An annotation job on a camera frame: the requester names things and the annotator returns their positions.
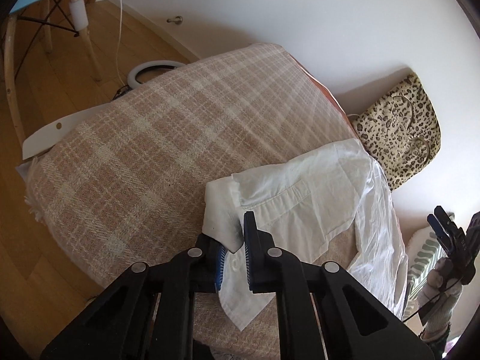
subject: plaid blanket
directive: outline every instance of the plaid blanket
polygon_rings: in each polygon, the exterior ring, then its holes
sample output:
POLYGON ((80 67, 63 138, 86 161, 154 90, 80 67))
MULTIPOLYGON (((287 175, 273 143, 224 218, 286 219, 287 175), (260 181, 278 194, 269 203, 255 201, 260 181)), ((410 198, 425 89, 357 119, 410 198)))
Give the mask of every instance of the plaid blanket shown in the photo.
MULTIPOLYGON (((28 198, 72 261, 106 287, 136 261, 164 263, 194 245, 208 181, 354 136, 282 47, 254 44, 165 73, 81 123, 31 168, 28 198)), ((351 228, 316 263, 346 267, 355 254, 351 228)), ((239 332, 215 294, 199 294, 194 336, 278 359, 276 318, 271 302, 239 332)))

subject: leopard print fabric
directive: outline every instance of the leopard print fabric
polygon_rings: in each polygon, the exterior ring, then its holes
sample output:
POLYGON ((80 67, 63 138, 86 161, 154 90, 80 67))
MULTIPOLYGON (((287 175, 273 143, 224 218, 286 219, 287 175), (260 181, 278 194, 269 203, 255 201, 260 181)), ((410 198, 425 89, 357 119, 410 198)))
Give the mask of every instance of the leopard print fabric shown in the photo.
POLYGON ((440 150, 440 125, 415 73, 368 108, 352 126, 394 190, 421 171, 440 150))

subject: metal screw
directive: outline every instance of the metal screw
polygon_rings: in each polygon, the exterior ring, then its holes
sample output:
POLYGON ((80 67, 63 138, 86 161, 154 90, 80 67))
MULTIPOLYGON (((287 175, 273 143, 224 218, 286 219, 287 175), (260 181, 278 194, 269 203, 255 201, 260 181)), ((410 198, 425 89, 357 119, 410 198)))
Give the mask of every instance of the metal screw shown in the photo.
POLYGON ((183 23, 183 17, 182 16, 175 16, 173 19, 167 19, 167 23, 175 23, 176 25, 181 25, 183 23))
POLYGON ((268 251, 267 251, 268 255, 271 256, 271 257, 280 257, 282 255, 282 250, 280 250, 279 248, 277 247, 271 247, 268 251))
POLYGON ((337 273, 340 270, 338 264, 333 261, 327 262, 323 267, 327 272, 330 272, 331 274, 337 273))
POLYGON ((134 271, 136 274, 143 272, 145 269, 147 269, 147 265, 141 261, 138 261, 131 266, 131 270, 134 271))
POLYGON ((202 255, 202 249, 198 248, 198 247, 192 247, 189 251, 188 251, 188 255, 190 257, 200 257, 202 255))

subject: chair leg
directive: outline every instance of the chair leg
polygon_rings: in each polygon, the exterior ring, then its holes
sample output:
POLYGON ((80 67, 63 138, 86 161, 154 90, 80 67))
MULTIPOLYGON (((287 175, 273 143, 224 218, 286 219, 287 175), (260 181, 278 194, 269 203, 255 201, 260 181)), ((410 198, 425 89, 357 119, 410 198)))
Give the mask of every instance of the chair leg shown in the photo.
POLYGON ((8 18, 7 32, 5 35, 5 55, 3 61, 3 73, 5 75, 5 87, 7 90, 7 101, 10 109, 11 120, 15 127, 15 132, 20 142, 23 145, 25 140, 25 131, 23 130, 22 121, 20 119, 20 112, 17 104, 17 91, 15 90, 15 69, 14 69, 14 43, 15 30, 17 27, 17 15, 10 15, 8 18))
MULTIPOLYGON (((47 17, 50 12, 50 0, 43 0, 42 16, 47 17)), ((52 32, 50 26, 43 26, 43 34, 45 36, 45 52, 50 54, 53 51, 52 32)))
POLYGON ((100 65, 98 64, 97 57, 93 51, 92 42, 90 41, 90 35, 88 33, 88 27, 85 27, 83 30, 78 31, 80 33, 80 37, 82 38, 83 45, 85 46, 85 50, 88 55, 88 59, 90 60, 90 64, 92 65, 93 69, 93 79, 95 81, 102 81, 102 74, 100 72, 100 65))

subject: white cable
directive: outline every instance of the white cable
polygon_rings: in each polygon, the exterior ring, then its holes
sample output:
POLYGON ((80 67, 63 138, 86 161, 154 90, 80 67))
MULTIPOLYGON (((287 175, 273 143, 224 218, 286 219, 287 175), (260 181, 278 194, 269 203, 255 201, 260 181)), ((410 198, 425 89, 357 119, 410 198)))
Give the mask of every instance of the white cable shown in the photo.
POLYGON ((117 67, 117 75, 121 84, 125 86, 125 83, 122 80, 119 69, 119 51, 120 51, 120 40, 122 39, 122 19, 123 19, 123 1, 120 0, 120 29, 118 30, 118 43, 117 43, 117 52, 115 54, 115 66, 117 67))

